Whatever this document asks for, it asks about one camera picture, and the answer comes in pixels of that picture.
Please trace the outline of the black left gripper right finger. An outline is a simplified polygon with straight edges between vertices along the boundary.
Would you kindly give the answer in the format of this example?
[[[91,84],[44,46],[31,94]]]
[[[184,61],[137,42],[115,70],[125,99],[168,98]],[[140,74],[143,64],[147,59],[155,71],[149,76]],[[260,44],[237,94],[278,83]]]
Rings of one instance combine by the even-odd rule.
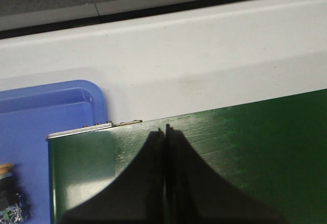
[[[180,130],[166,126],[166,198],[172,223],[287,223],[275,208],[220,176]]]

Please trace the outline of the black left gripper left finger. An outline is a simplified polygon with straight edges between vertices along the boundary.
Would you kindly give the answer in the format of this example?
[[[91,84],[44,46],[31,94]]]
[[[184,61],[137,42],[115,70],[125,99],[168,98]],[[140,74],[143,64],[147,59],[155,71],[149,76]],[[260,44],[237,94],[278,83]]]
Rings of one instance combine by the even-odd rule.
[[[164,152],[164,133],[150,132],[125,170],[59,223],[163,223]]]

